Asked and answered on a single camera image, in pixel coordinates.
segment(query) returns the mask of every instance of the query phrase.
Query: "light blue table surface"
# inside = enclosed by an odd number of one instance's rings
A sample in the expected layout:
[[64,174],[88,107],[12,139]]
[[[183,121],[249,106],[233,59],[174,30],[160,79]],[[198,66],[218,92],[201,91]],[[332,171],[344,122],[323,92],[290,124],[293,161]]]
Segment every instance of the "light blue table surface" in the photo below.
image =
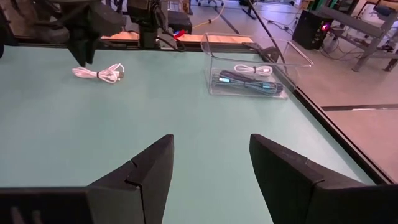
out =
[[114,63],[126,75],[110,85],[75,77],[66,49],[6,47],[0,187],[87,185],[174,134],[164,223],[272,223],[252,170],[252,133],[372,183],[294,96],[210,95],[204,53],[98,50],[88,68]]

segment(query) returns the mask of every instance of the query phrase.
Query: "wooden plank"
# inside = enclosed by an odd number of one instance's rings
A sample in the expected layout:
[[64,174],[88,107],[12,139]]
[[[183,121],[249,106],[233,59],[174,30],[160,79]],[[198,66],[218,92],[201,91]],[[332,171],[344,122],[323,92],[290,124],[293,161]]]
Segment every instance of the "wooden plank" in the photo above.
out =
[[[121,32],[120,34],[115,34],[111,37],[102,37],[103,39],[113,39],[113,40],[138,40],[139,35],[132,32]],[[178,39],[181,41],[189,42],[201,42],[203,35],[196,34],[185,34]],[[239,37],[239,36],[227,36],[227,35],[211,35],[210,42],[214,43],[241,43],[241,42],[253,42],[250,37]]]

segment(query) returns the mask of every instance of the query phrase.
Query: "transparent bin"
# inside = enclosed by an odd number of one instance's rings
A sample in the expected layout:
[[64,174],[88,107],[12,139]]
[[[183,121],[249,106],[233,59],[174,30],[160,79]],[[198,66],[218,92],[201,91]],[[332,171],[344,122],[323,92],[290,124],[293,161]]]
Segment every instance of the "transparent bin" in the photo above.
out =
[[[263,56],[252,47],[262,49]],[[297,68],[313,65],[288,40],[207,33],[201,48],[206,53],[205,76],[213,95],[288,98],[297,87]]]

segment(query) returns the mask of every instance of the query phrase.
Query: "gray floor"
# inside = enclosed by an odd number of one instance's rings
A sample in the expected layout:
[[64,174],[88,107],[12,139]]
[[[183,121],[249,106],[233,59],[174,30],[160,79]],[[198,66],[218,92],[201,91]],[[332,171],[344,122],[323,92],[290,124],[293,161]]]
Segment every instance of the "gray floor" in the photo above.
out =
[[[206,5],[205,2],[198,7],[195,2],[192,3],[193,25],[216,15],[214,9],[204,7]],[[258,4],[256,8],[263,17],[285,24],[292,22],[298,11],[292,6],[278,4]],[[240,34],[266,36],[260,23],[245,15],[236,1],[226,3],[223,15]],[[268,24],[267,27],[275,38],[291,40],[290,34],[275,25]],[[205,32],[234,33],[222,18],[193,31],[194,34]],[[326,46],[329,43],[331,39],[325,41]],[[351,70],[357,60],[350,59],[359,54],[349,54],[343,58],[345,61],[337,61],[323,56],[319,51],[305,50],[299,45],[297,47],[314,62],[313,67],[299,70],[298,85],[317,105],[398,104],[398,70],[382,71],[388,60],[371,59],[357,73]],[[340,40],[340,48],[348,52],[354,46]],[[332,54],[335,58],[342,55],[339,51]],[[327,115],[358,147],[398,182],[398,138],[395,138],[398,132],[397,110],[328,111]]]

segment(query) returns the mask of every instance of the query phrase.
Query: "white cable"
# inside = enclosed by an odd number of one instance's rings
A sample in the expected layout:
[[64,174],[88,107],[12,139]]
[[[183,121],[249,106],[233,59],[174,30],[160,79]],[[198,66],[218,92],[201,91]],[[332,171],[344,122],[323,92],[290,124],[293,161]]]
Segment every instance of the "white cable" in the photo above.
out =
[[247,65],[235,65],[234,67],[236,72],[240,73],[252,73],[261,76],[269,76],[272,73],[271,66],[260,66],[260,67],[249,67]]
[[116,83],[124,76],[124,67],[122,64],[114,64],[109,68],[102,70],[100,72],[93,72],[88,70],[87,68],[74,68],[72,69],[73,74],[75,74],[79,78],[99,78],[101,80],[106,81],[107,83]]

